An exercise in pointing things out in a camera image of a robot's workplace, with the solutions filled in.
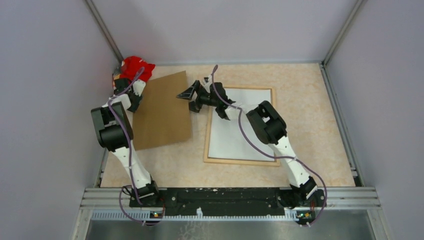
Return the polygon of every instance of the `red cloth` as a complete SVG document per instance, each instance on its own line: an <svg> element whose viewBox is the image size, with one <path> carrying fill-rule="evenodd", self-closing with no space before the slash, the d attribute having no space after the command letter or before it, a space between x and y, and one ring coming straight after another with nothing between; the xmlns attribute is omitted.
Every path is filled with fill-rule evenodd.
<svg viewBox="0 0 424 240"><path fill-rule="evenodd" d="M124 65L121 66L120 79L130 79L131 81L136 76L137 71L144 67L144 72L138 78L147 83L147 81L152 76L152 71L155 69L156 65L144 61L141 57L138 56L129 56L123 60Z"/></svg>

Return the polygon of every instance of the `wooden frame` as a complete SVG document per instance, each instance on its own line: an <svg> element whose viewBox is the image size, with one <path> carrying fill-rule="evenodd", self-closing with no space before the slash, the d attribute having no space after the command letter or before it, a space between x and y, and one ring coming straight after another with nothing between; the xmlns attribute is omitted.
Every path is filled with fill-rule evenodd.
<svg viewBox="0 0 424 240"><path fill-rule="evenodd" d="M270 86L252 86L252 85L230 85L225 86L226 89L253 89L253 90L271 90L271 104L276 107L276 94L275 89ZM203 162L210 164L234 164L234 165L252 165L252 166L266 166L266 167L279 167L280 160L274 159L274 161L260 161L260 160L245 160L245 159L224 159L224 158L215 158L209 157L209 142L211 137L211 124L212 124L212 114L214 112L213 107L209 107L209 114L207 117L207 126L206 126L206 139L204 141L204 153L203 153Z"/></svg>

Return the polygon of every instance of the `black motor joint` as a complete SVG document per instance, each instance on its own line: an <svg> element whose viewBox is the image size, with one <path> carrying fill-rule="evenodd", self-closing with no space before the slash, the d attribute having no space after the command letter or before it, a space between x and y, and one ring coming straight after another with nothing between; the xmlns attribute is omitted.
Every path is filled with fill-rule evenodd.
<svg viewBox="0 0 424 240"><path fill-rule="evenodd" d="M113 91L113 94L116 96L125 91L125 89L127 89L127 87L131 84L131 80L129 78L119 78L115 79L113 82L115 83L115 90ZM127 110L135 113L140 106L143 96L135 94L133 87L130 87L125 94L128 95L129 101L131 102L131 106Z"/></svg>
<svg viewBox="0 0 424 240"><path fill-rule="evenodd" d="M203 105L212 106L215 107L215 111L220 118L229 120L225 112L225 110L228 108L228 105L223 102L219 98L219 96L229 104L233 104L235 103L235 101L228 98L227 93L221 82L215 82L214 86L210 85L208 92L202 86L200 81L196 80L187 90L178 94L176 97L179 99L190 100L190 102L188 103L188 108L192 112L199 113ZM191 101L194 96L194 93L197 94L197 97L195 100Z"/></svg>
<svg viewBox="0 0 424 240"><path fill-rule="evenodd" d="M300 187L295 187L291 185L291 189L280 190L280 204L283 207L289 209L294 209L296 207L309 207L312 204L315 207L322 207L324 205L324 191L318 189L307 199L306 196L308 193L310 193L311 190L306 189L307 188L305 188L302 184Z"/></svg>
<svg viewBox="0 0 424 240"><path fill-rule="evenodd" d="M161 201L161 196L156 182L151 178L151 183L147 184L145 187L138 188L136 191L134 189L131 191L129 206L132 208L141 208L142 206L140 206L136 198L140 199L143 207L157 206Z"/></svg>
<svg viewBox="0 0 424 240"><path fill-rule="evenodd" d="M278 144L279 139L287 136L286 122L269 101L261 102L246 116L256 137L263 144Z"/></svg>

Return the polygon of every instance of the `wire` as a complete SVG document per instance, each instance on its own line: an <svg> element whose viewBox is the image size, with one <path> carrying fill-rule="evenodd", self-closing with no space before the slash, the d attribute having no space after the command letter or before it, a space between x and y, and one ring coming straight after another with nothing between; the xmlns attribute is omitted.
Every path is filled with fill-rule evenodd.
<svg viewBox="0 0 424 240"><path fill-rule="evenodd" d="M212 76L212 87L213 87L213 90L215 91L215 93L216 93L216 95L218 96L218 98L219 98L219 100L221 100L223 103L225 103L226 105L228 105L229 107L231 107L231 108L234 108L234 109L237 109L237 110L240 110L240 112L239 112L239 114L238 114L238 127L240 128L240 132L241 132L241 134L243 135L243 137L244 137L244 139L247 141L247 143L252 147L252 148L254 148L256 151L258 151L259 153L261 153L262 155L264 155L264 156L266 156L266 157L268 157L268 158L271 158L271 159L291 159L291 160L295 160L295 161L297 161L300 165L302 165L305 169L307 169L309 172L311 172L311 173L313 173L315 176L317 176L318 178L319 178L319 180L321 181L321 183L322 183L322 186L324 187L324 202L323 202L323 205L322 205L322 207L321 207L321 209L319 210L319 212L318 212L318 215L316 216L316 218L311 222L311 223L309 223L309 224L307 224L307 225L303 225L303 226L312 226L313 224L315 224L316 222L317 222L317 220L320 218L320 216L321 216L321 213L323 212L323 210L324 210L324 208L325 208L325 206L326 206L326 204L327 204L327 186L326 186L326 184L325 184L325 182L324 182L324 180L323 180L323 178L318 174L318 173L316 173L315 171L313 171L312 169L310 169L305 163L303 163L301 160L299 160L296 156L272 156L272 155L269 155L269 154L267 154L266 152L264 152L264 151L262 151L262 150L260 150L257 146L255 146L255 144L253 144L251 141L250 141L250 139L248 138L248 136L246 135L246 133L245 133L245 131L243 130L243 127L242 127L242 113L243 113L243 108L241 108L241 107L239 107L239 106L234 106L234 105L231 105L229 102L227 102L227 101L225 101L221 96L220 96L220 94L218 93L218 91L217 91L217 88L215 87L215 82L214 82L214 74L215 74L215 72L217 71L217 69L218 69L218 65L215 65L215 67L213 67L213 70L212 70L212 73L210 74L211 76Z"/></svg>
<svg viewBox="0 0 424 240"><path fill-rule="evenodd" d="M122 205L122 199L121 199L121 197L122 197L122 193L124 193L124 194L126 194L125 193L125 191L124 191L124 189L126 190L126 191L128 191L128 192L130 192L129 190L128 190L128 187L132 187L132 189L134 189L134 192L136 193L136 195L137 195L137 188L136 188L136 183L134 182L134 176L133 176L133 170L132 170L132 157L133 157L133 147L131 146L131 139L130 139L130 136L129 136L129 134L128 134L128 131L127 131L127 129L125 128L125 125L123 124L123 122L121 121L121 119L119 118L119 116L117 115L117 113L114 111L114 109L112 108L112 101L116 98L116 97L119 97L119 96L121 96L121 95L123 95L123 94L125 94L133 85L134 85L134 83L139 79L139 77L143 74L143 72L145 71L145 68L142 66L138 71L137 71L137 73L135 74L135 76L134 76L134 78L133 78L133 80L132 80L132 82L124 89L124 91L122 91L122 92L120 92L120 93L118 93L116 96L113 96L113 97L111 97L108 101L107 101L107 106L109 107L109 110L110 110L110 112L112 113L112 115L115 117L115 120L118 122L118 124L120 125L120 127L122 128L122 130L123 130L123 133L124 133L124 135L125 135L125 138L126 138L126 141L127 141L127 143L128 143L128 148L129 148L129 155L128 155L128 165L129 165L129 178L131 179L131 185L126 185L126 186L123 186L123 187L121 187L121 191L119 192L119 207L120 207L120 210L122 211L122 213L127 217L127 218L129 218L129 219L131 219L131 220L133 220L134 222L137 222L137 223L140 223L140 224L142 224L143 226L144 225L146 225L146 226L154 226L154 225L156 225L157 224L157 222L156 223L147 223L147 222L145 222L145 221L142 221L142 220L138 220L138 219L135 219L135 218L133 218L133 217L131 217L128 213L126 213L125 212L125 209L124 209L124 207L123 207L123 205ZM140 205L140 206L142 206L143 204L142 204L142 202L140 201L140 199L138 198L138 196L136 196L136 198L135 199L137 199L137 202L138 202L138 204Z"/></svg>
<svg viewBox="0 0 424 240"><path fill-rule="evenodd" d="M129 164L129 178L131 179L131 184L132 184L132 189L134 189L134 191L137 191L136 188L136 183L134 182L134 177L133 177L133 170L132 170L132 163L131 160L133 158L133 148L131 146L131 140L130 140L130 136L128 135L128 131L125 128L125 125L123 124L123 122L121 121L121 119L119 118L119 116L117 115L117 113L114 111L114 109L112 108L112 101L116 98L119 97L123 94L125 94L133 85L134 83L139 79L139 77L142 75L142 73L145 71L145 67L140 67L140 69L137 71L137 73L134 76L134 79L132 80L132 82L125 88L125 90L123 90L122 92L118 93L116 96L111 97L109 99L109 101L107 101L107 106L109 107L109 110L112 112L113 116L115 117L115 120L118 122L118 124L120 125L120 127L123 130L123 134L125 135L126 141L128 143L128 148L129 148L129 156L128 156L128 164ZM138 204L143 205L142 202L140 201L140 199L138 197L136 197Z"/></svg>
<svg viewBox="0 0 424 240"><path fill-rule="evenodd" d="M128 196L131 196L131 191L128 189L127 186L123 186L123 189L125 190L125 191L122 191L123 194L128 195Z"/></svg>
<svg viewBox="0 0 424 240"><path fill-rule="evenodd" d="M312 201L310 201L310 211L313 212L314 209L315 209L315 201L312 200Z"/></svg>
<svg viewBox="0 0 424 240"><path fill-rule="evenodd" d="M159 221L157 221L157 222L155 222L155 223L148 223L148 222L143 221L143 220L135 219L134 217L130 216L130 215L129 215L126 211L125 211L124 206L122 205L121 198L122 198L122 193L124 192L124 188L126 188L126 187L131 187L131 186L130 186L130 185L123 186L123 187L121 187L120 192L119 192L119 208L120 208L120 210L122 211L122 213L125 215L125 217L129 218L130 220L132 220L132 221L134 221L134 222L136 222L136 223L141 224L142 226L144 226L144 225L146 225L146 226L154 226L154 225L158 224L158 223L160 222L160 220L159 220Z"/></svg>

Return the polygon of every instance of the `metal floor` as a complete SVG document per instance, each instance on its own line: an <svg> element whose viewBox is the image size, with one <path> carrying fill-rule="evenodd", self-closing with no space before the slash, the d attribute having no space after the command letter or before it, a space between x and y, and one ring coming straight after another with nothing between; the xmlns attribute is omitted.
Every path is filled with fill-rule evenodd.
<svg viewBox="0 0 424 240"><path fill-rule="evenodd" d="M87 240L374 240L366 210L327 210L311 228L292 221L168 221L154 227L129 220L92 220Z"/></svg>

